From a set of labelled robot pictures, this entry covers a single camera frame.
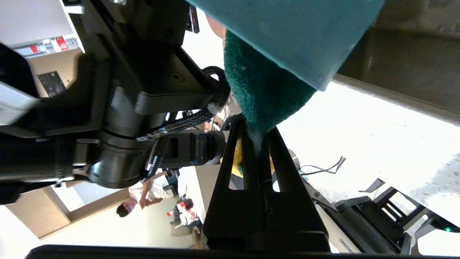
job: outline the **black cable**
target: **black cable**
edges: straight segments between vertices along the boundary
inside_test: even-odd
[[[215,66],[210,66],[204,68],[203,72],[210,78],[212,82],[217,84],[216,92],[211,97],[206,106],[195,114],[186,116],[181,119],[176,119],[171,122],[168,121],[162,126],[150,129],[147,134],[141,134],[141,136],[138,136],[137,141],[156,141],[161,136],[174,132],[180,132],[194,125],[199,125],[211,119],[217,113],[219,113],[219,111],[222,110],[230,94],[230,86],[227,83],[224,70]],[[211,77],[211,75],[214,74],[219,77],[218,81]]]
[[[318,167],[318,166],[316,166],[316,165],[303,165],[303,166],[299,169],[299,171],[302,172],[300,175],[301,175],[301,176],[307,176],[307,175],[317,174],[317,173],[321,173],[321,172],[328,172],[328,173],[330,173],[330,174],[336,174],[336,173],[337,173],[337,170],[339,170],[340,166],[343,164],[343,162],[345,162],[345,160],[346,160],[346,159],[342,156],[342,157],[340,157],[339,161],[338,161],[335,165],[333,165],[333,166],[331,166],[331,167],[329,167],[329,168],[327,168],[327,169],[323,169],[323,168]],[[315,172],[311,172],[311,173],[305,173],[305,172],[302,171],[302,168],[304,168],[304,167],[306,167],[306,166],[315,167],[315,168],[319,169],[319,171],[315,171]],[[335,172],[329,171],[329,170],[331,170],[332,168],[334,168],[334,167],[336,167],[336,166],[337,166],[337,169],[335,170]]]

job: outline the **wire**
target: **wire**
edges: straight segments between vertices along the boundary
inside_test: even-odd
[[[323,168],[318,167],[318,166],[316,166],[316,165],[303,165],[303,166],[299,169],[299,171],[302,172],[300,175],[301,175],[301,176],[308,176],[308,175],[317,174],[317,173],[321,173],[321,172],[327,172],[327,173],[330,173],[330,174],[336,174],[337,171],[339,170],[339,168],[340,168],[340,167],[342,166],[342,164],[345,162],[345,160],[346,160],[346,158],[344,158],[344,157],[342,156],[342,157],[340,157],[339,161],[338,161],[335,165],[333,165],[333,166],[331,166],[331,167],[329,167],[329,168],[327,168],[327,169],[323,169]],[[317,168],[317,169],[319,169],[319,171],[315,171],[315,172],[311,172],[311,173],[305,173],[305,172],[302,171],[302,168],[304,168],[304,167],[306,167],[306,166],[311,166],[311,167]],[[337,169],[335,170],[335,172],[330,171],[332,168],[334,168],[334,167],[336,167],[336,166],[337,166]]]

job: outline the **red object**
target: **red object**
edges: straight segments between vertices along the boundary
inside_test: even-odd
[[[67,43],[65,43],[65,40],[64,40],[64,38],[62,36],[61,37],[56,37],[56,42],[57,42],[57,44],[59,45],[59,47],[61,48],[62,51],[69,49],[69,47],[67,46]]]
[[[38,53],[37,46],[35,46],[35,45],[30,46],[30,50],[31,50],[33,53]]]

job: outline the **white floor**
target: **white floor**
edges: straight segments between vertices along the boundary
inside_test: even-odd
[[[331,83],[278,129],[301,165],[328,168],[347,158],[337,174],[308,176],[329,201],[363,196],[358,190],[381,178],[442,217],[460,220],[457,126]],[[451,246],[452,240],[460,242],[460,234],[432,232],[420,240],[419,249],[458,256],[460,248]]]

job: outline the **person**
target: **person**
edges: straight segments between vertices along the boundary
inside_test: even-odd
[[[148,181],[138,182],[129,187],[130,197],[117,207],[116,213],[118,216],[121,218],[128,216],[137,204],[140,205],[141,209],[144,209],[161,202],[163,199],[173,197],[174,193],[171,190],[163,189],[165,186],[174,184],[174,180],[168,180],[165,174],[165,171],[157,173]]]

